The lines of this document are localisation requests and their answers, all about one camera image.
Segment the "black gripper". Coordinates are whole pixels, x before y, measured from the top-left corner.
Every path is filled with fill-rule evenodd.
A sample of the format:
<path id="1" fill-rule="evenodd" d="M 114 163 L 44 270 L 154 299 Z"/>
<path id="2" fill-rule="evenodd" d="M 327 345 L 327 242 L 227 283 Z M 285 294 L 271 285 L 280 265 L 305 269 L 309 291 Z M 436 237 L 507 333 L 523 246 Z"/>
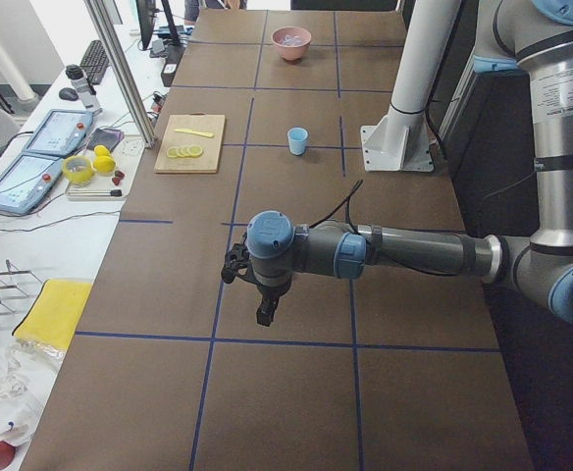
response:
<path id="1" fill-rule="evenodd" d="M 256 322 L 263 327 L 270 327 L 274 321 L 280 298 L 287 293 L 287 284 L 267 286 L 259 283 L 257 289 L 261 302 L 256 310 Z"/>

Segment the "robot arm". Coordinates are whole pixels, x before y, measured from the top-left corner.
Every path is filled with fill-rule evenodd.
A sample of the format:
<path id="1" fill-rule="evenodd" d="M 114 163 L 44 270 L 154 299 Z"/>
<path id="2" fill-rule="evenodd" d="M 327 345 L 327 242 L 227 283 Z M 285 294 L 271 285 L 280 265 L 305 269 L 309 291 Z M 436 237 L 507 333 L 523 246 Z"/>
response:
<path id="1" fill-rule="evenodd" d="M 573 325 L 573 1 L 481 2 L 474 61 L 478 73 L 529 76 L 538 229 L 474 238 L 259 213 L 222 270 L 225 282 L 258 287 L 259 324 L 272 323 L 294 273 L 355 279 L 368 265 L 400 265 L 506 285 Z"/>

